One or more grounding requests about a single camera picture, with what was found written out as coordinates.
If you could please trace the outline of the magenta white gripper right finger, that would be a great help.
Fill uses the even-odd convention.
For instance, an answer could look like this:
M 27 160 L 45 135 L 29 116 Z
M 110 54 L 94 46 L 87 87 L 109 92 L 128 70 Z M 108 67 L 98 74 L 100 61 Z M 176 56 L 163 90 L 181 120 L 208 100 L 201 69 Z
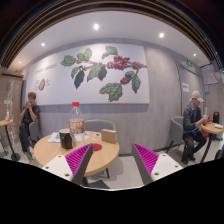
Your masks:
M 137 143 L 132 144 L 132 155 L 134 156 L 144 185 L 182 169 L 182 166 L 168 154 L 157 154 Z

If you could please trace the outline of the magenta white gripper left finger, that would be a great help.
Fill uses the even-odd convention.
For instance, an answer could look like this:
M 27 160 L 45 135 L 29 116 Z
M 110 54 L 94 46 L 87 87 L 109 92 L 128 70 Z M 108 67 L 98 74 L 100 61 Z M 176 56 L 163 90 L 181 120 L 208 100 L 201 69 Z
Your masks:
M 42 169 L 77 185 L 81 185 L 92 154 L 92 144 L 87 144 L 66 156 L 58 155 L 54 157 Z

